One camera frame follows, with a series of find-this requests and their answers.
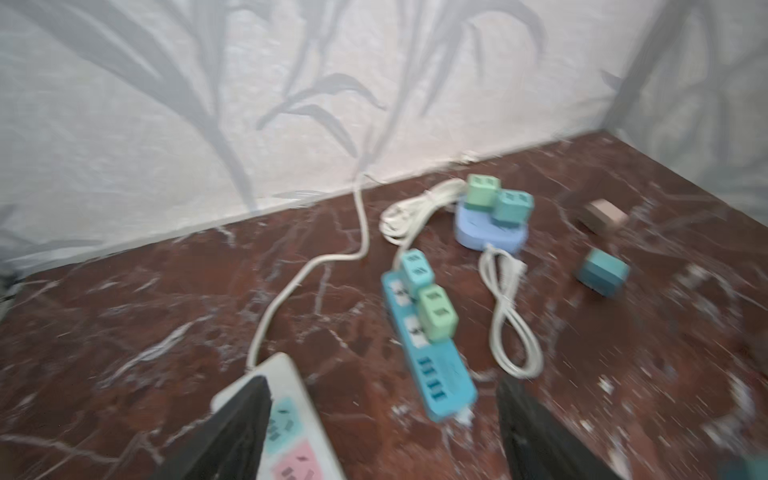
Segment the white long power strip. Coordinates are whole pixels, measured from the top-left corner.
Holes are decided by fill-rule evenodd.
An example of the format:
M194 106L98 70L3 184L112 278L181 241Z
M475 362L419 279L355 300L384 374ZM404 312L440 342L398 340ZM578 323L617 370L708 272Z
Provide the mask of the white long power strip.
M221 409L256 376L264 377L272 394L272 408L257 480L344 479L346 477L317 410L294 361L276 353L211 400L213 413Z

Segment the teal green usb adapter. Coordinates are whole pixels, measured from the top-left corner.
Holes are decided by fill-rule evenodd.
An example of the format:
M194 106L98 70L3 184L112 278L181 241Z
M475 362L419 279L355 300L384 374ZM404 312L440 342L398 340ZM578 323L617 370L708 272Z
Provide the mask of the teal green usb adapter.
M524 191L501 190L491 212L494 224L514 227L528 223L534 209L534 197Z

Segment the light green usb adapter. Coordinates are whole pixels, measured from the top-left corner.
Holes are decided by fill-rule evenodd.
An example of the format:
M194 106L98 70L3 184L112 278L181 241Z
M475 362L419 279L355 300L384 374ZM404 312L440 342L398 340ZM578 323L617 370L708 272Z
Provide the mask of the light green usb adapter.
M465 206L471 210L490 212L501 190L501 181L490 175L470 174L467 177Z

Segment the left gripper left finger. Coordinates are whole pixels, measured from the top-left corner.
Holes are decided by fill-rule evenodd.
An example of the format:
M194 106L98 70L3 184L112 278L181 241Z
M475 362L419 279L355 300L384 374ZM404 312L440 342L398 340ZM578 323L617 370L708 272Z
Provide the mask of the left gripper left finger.
M272 396L266 378L254 377L151 477L160 480L256 478L271 407Z

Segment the light blue square power socket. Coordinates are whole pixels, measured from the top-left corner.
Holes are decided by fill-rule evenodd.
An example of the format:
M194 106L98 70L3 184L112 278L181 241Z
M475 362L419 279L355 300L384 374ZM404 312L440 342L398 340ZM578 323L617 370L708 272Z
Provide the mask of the light blue square power socket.
M454 236L463 247L484 251L487 246L517 255L528 239L526 225L501 227L492 222L489 213L469 209L463 201L455 208Z

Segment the teal power strip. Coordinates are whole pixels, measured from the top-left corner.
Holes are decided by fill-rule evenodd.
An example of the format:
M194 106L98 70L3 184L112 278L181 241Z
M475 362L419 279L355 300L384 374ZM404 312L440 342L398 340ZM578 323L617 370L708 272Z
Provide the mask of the teal power strip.
M421 330L416 304L399 273L384 273L381 284L393 329L427 416L440 422L471 407L478 392L453 341L431 343L427 340Z

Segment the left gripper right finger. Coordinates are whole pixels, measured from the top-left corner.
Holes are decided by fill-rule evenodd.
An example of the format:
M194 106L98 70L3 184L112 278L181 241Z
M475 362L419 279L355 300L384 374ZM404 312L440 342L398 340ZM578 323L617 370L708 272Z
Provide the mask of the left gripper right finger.
M521 381L504 376L496 390L499 430L514 479L620 477L574 436Z

